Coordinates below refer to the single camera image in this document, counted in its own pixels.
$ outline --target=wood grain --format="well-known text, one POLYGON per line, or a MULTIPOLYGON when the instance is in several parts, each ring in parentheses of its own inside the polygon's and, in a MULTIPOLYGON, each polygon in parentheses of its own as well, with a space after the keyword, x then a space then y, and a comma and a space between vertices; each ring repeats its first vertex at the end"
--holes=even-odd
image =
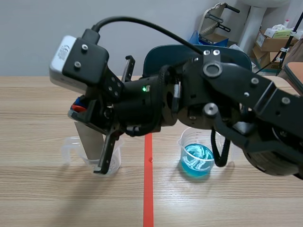
MULTIPOLYGON (((282 78, 273 80, 296 94, 282 78)), ((143 137, 123 136, 113 177, 92 175, 76 155, 63 164, 60 146, 77 136, 66 116, 77 96, 48 77, 0 77, 1 227, 142 226, 143 137)), ((302 226, 303 184, 259 172, 240 152, 208 178, 188 178, 177 146, 186 128, 178 122, 153 135, 156 227, 302 226)))

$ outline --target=black cable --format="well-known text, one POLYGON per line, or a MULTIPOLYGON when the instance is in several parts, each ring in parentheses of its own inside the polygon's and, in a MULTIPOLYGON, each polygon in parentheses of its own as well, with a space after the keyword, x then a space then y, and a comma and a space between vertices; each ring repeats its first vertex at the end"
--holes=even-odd
POLYGON ((108 17, 108 18, 105 18, 105 19, 99 21, 98 23, 96 23, 91 29, 95 32, 99 32, 100 29, 104 25, 107 25, 107 24, 110 24, 110 23, 113 23, 113 22, 121 22, 121 21, 137 23, 137 24, 140 24, 140 25, 144 25, 144 26, 153 28, 153 29, 169 36, 170 38, 178 41, 179 43, 183 44, 184 46, 187 46, 188 48, 192 49, 196 53, 202 54, 202 51, 199 48, 197 48, 194 45, 190 44, 189 42, 185 41, 181 37, 173 34, 172 32, 164 29, 163 27, 160 27, 160 26, 155 25, 151 22, 141 20, 141 19, 137 19, 137 18, 133 18, 133 17, 108 17))
POLYGON ((231 141, 225 138, 224 145, 222 148, 222 153, 220 156, 220 153, 219 153, 217 145, 216 145, 216 131, 214 128, 212 129, 210 140, 211 140, 212 149, 213 149, 214 163, 218 167, 226 166, 231 141))

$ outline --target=black robotic arm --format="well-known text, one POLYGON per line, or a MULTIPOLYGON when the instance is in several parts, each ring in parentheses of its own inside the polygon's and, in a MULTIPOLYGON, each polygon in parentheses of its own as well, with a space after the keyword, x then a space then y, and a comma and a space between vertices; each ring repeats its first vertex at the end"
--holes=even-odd
POLYGON ((158 132, 179 119, 190 127, 212 130, 217 166, 226 164, 232 141, 260 171, 303 177, 302 98, 236 64, 222 62, 220 48, 202 52, 149 22, 111 17, 87 29, 82 38, 66 36, 50 65, 50 78, 83 94, 85 108, 71 109, 69 116, 106 135, 98 173, 107 173, 120 135, 158 132), (164 65, 135 81, 131 81, 134 59, 128 56, 120 80, 107 66, 107 50, 97 45, 99 29, 116 21, 153 27, 200 55, 164 65), (244 106, 248 112, 242 112, 244 106), (226 137, 221 156, 214 142, 216 131, 226 137))

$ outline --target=plastic measuring cup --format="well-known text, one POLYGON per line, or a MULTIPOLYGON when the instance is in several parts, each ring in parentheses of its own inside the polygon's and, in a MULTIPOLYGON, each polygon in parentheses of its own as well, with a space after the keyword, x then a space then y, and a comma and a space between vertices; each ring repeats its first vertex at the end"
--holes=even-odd
MULTIPOLYGON (((123 144, 124 144, 123 139, 119 139, 118 141, 116 141, 112 159, 111 159, 110 165, 109 165, 109 170, 108 170, 107 174, 101 175, 101 176, 111 175, 118 170, 118 168, 121 165, 120 148, 123 144)), ((84 148, 81 143, 81 139, 78 136, 67 137, 64 140, 64 145, 61 147, 61 155, 62 155, 64 163, 68 164, 71 162, 71 151, 72 150, 76 151, 78 156, 83 159, 83 161, 90 168, 90 170, 93 170, 95 167, 98 166, 99 159, 96 159, 96 160, 87 159, 86 153, 85 153, 84 148)))
MULTIPOLYGON (((180 162, 184 170, 192 176, 203 176, 210 173, 214 166, 211 150, 211 130, 187 128, 178 140, 181 148, 180 162)), ((221 154, 224 137, 217 133, 216 144, 221 154)))

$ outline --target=wire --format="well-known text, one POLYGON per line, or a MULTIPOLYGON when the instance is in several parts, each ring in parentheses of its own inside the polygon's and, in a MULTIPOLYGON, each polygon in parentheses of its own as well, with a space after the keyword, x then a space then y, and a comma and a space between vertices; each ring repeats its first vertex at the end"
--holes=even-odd
POLYGON ((98 23, 96 23, 91 29, 95 32, 99 32, 100 29, 104 25, 107 25, 107 24, 110 24, 110 23, 113 23, 113 22, 121 22, 121 21, 137 23, 137 24, 140 24, 140 25, 144 25, 144 26, 153 28, 153 29, 169 36, 170 38, 178 41, 179 43, 183 44, 184 46, 187 46, 188 48, 192 49, 196 53, 202 54, 202 51, 199 48, 197 48, 194 45, 190 44, 189 42, 185 41, 181 37, 173 34, 172 32, 164 29, 163 27, 160 27, 160 26, 155 25, 151 22, 141 20, 141 19, 137 19, 137 18, 134 18, 134 17, 108 17, 108 18, 105 18, 105 19, 99 21, 98 23))

